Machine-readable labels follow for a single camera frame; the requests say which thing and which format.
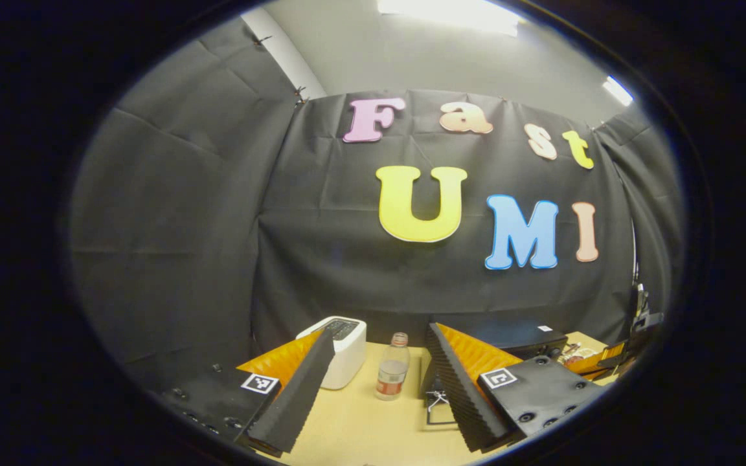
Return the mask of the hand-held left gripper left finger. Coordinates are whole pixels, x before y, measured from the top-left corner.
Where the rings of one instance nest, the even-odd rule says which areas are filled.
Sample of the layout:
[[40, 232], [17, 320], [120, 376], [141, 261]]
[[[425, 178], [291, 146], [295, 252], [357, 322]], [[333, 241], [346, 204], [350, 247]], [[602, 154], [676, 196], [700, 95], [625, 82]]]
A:
[[335, 356], [321, 328], [235, 368], [169, 384], [158, 404], [216, 454], [290, 453]]

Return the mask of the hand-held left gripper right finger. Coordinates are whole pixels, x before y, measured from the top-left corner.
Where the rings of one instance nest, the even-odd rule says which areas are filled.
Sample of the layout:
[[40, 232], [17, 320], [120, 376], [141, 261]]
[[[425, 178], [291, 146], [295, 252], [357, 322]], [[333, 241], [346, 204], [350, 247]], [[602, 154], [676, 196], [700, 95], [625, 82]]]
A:
[[552, 357], [522, 360], [440, 322], [425, 344], [470, 451], [541, 436], [605, 393]]

